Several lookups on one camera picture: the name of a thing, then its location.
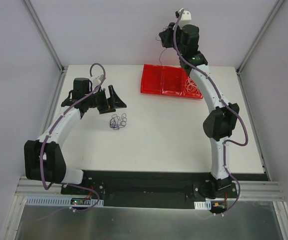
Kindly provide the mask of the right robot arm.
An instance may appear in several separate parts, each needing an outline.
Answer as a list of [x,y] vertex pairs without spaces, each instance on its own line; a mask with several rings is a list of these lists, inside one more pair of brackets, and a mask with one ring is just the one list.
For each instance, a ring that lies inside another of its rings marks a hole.
[[194,81],[206,101],[209,115],[203,122],[203,130],[210,139],[212,150],[209,193],[218,198],[226,192],[232,181],[226,171],[228,160],[224,142],[232,135],[237,122],[237,117],[230,110],[238,113],[239,106],[237,103],[230,103],[210,79],[208,62],[198,50],[197,26],[187,24],[176,27],[171,22],[159,33],[159,37],[163,47],[178,50],[181,68]]

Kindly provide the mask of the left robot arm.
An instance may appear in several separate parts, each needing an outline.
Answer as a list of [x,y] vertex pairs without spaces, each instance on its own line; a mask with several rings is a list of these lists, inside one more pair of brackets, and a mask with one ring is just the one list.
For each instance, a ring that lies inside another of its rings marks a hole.
[[61,147],[71,130],[89,109],[97,109],[100,114],[112,113],[127,105],[108,86],[110,96],[101,87],[103,76],[79,77],[73,81],[73,89],[61,103],[59,114],[49,128],[36,140],[28,140],[24,145],[25,175],[30,180],[43,184],[72,184],[78,194],[89,190],[89,181],[83,178],[83,170],[69,168],[64,160]]

